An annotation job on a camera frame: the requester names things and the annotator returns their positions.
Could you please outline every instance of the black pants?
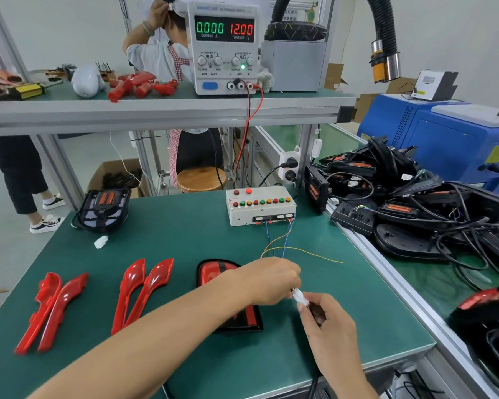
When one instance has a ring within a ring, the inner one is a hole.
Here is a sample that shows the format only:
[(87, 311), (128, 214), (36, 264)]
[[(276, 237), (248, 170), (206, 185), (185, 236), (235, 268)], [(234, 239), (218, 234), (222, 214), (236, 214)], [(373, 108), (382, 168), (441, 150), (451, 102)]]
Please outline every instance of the black pants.
[(179, 136), (179, 148), (175, 164), (176, 173), (188, 168), (214, 166), (223, 169), (220, 131), (217, 128), (210, 128), (205, 133), (200, 134), (182, 131)]
[(37, 211), (33, 195), (48, 190), (41, 158), (28, 135), (0, 137), (0, 170), (18, 214)]

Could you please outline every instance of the bracelet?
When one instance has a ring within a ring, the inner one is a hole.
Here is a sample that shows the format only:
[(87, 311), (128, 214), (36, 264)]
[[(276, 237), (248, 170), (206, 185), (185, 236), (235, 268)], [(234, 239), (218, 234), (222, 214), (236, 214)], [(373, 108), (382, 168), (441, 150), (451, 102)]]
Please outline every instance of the bracelet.
[(150, 36), (152, 37), (153, 35), (155, 35), (155, 32), (152, 32), (152, 30), (148, 27), (148, 23), (146, 21), (143, 21), (142, 22), (142, 27), (144, 28), (145, 32)]

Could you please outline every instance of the black hair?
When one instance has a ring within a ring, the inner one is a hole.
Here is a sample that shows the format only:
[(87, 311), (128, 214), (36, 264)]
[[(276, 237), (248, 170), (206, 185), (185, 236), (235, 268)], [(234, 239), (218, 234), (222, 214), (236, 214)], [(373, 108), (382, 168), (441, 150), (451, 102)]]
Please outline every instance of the black hair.
[[(167, 3), (174, 2), (176, 0), (163, 0)], [(177, 26), (178, 29), (185, 31), (187, 29), (187, 24), (185, 22), (185, 18), (176, 14), (173, 11), (168, 11), (168, 18)]]

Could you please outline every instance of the black and white shoe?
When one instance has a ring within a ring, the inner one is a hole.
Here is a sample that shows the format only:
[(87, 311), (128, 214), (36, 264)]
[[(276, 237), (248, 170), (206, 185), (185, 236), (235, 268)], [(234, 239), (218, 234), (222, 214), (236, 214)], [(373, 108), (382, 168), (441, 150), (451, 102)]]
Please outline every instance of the black and white shoe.
[(53, 199), (42, 201), (42, 207), (45, 210), (51, 210), (52, 208), (61, 207), (64, 206), (65, 204), (66, 204), (65, 200), (63, 200), (63, 198), (59, 193), (54, 195)]
[(35, 226), (30, 226), (32, 234), (42, 234), (43, 232), (52, 232), (59, 228), (63, 217), (55, 217), (51, 214), (42, 218), (42, 221)]

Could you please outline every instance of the hand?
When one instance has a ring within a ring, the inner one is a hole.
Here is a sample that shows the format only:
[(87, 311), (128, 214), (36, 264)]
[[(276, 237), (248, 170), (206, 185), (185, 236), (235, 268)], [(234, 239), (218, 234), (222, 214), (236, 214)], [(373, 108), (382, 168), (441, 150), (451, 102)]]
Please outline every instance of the hand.
[(326, 321), (319, 327), (311, 311), (298, 304), (316, 364), (339, 397), (347, 397), (346, 394), (340, 395), (337, 387), (355, 384), (358, 388), (367, 383), (360, 361), (355, 322), (331, 295), (303, 295), (325, 311)]
[(300, 272), (297, 264), (279, 257), (257, 259), (234, 270), (253, 305), (273, 305), (290, 296), (290, 290), (301, 285)]
[(160, 27), (163, 27), (167, 16), (168, 3), (163, 0), (154, 0), (150, 7), (148, 20), (146, 21), (148, 28), (150, 28), (152, 32), (155, 32)]

